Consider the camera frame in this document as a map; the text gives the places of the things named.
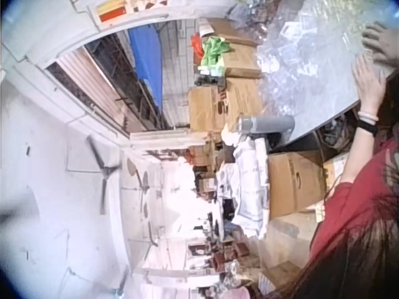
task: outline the blue tarp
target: blue tarp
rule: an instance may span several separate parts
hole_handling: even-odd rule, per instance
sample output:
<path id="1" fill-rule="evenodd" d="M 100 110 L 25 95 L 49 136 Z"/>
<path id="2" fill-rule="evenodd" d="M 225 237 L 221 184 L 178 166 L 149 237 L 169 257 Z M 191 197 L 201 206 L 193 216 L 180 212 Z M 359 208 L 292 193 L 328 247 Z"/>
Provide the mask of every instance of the blue tarp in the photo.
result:
<path id="1" fill-rule="evenodd" d="M 139 79 L 150 84 L 154 102 L 162 111 L 162 49 L 154 25 L 128 30 Z"/>

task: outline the woman's left hand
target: woman's left hand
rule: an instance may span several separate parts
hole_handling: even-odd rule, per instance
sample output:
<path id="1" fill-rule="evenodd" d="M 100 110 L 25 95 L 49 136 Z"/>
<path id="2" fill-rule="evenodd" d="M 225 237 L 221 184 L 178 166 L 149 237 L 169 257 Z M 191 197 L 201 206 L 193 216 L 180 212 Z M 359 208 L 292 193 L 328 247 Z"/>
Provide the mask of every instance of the woman's left hand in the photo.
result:
<path id="1" fill-rule="evenodd" d="M 355 77 L 357 93 L 362 104 L 361 111 L 376 116 L 385 95 L 387 82 L 384 75 L 380 72 L 378 77 L 372 65 L 367 62 L 365 54 L 362 54 L 356 58 L 356 64 L 353 66 L 353 76 Z"/>

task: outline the ceiling fan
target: ceiling fan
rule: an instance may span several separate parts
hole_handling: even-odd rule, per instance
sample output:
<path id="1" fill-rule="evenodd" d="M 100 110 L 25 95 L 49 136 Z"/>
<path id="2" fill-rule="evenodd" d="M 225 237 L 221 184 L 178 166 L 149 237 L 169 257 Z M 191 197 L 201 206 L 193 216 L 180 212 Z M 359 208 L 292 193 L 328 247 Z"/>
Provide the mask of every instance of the ceiling fan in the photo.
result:
<path id="1" fill-rule="evenodd" d="M 95 161 L 100 168 L 100 173 L 102 174 L 102 190 L 101 190 L 101 205 L 100 205 L 100 215 L 105 215 L 105 190 L 107 188 L 107 181 L 111 174 L 113 174 L 116 170 L 121 168 L 121 164 L 117 164 L 114 166 L 106 166 L 104 164 L 103 159 L 101 158 L 99 151 L 97 150 L 96 145 L 94 144 L 94 140 L 89 135 L 86 139 L 87 143 L 89 144 L 90 149 L 93 152 Z"/>

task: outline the person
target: person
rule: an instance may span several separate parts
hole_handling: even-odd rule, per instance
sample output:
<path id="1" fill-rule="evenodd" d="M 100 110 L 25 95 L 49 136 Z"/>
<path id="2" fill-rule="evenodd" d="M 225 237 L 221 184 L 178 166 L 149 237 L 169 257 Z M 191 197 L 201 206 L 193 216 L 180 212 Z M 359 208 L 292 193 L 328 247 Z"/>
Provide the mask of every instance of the person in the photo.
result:
<path id="1" fill-rule="evenodd" d="M 399 28 L 388 29 L 379 22 L 367 25 L 362 44 L 372 50 L 374 62 L 399 69 Z"/>
<path id="2" fill-rule="evenodd" d="M 340 183 L 325 203 L 310 261 L 266 298 L 399 298 L 398 124 L 393 138 L 374 153 L 386 81 L 365 55 L 357 57 L 353 76 L 360 121 Z"/>

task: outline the hand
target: hand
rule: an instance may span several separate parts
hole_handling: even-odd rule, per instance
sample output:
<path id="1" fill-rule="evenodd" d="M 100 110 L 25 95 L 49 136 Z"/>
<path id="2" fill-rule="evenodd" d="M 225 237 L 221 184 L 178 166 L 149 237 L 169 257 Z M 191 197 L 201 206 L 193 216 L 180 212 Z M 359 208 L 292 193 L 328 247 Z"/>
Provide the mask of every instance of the hand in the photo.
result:
<path id="1" fill-rule="evenodd" d="M 399 31 L 387 29 L 378 22 L 366 26 L 362 43 L 373 50 L 374 62 L 399 68 Z"/>
<path id="2" fill-rule="evenodd" d="M 352 70 L 362 104 L 360 110 L 376 116 L 382 104 L 387 84 L 384 75 L 380 72 L 379 78 L 377 77 L 364 54 L 357 56 Z"/>

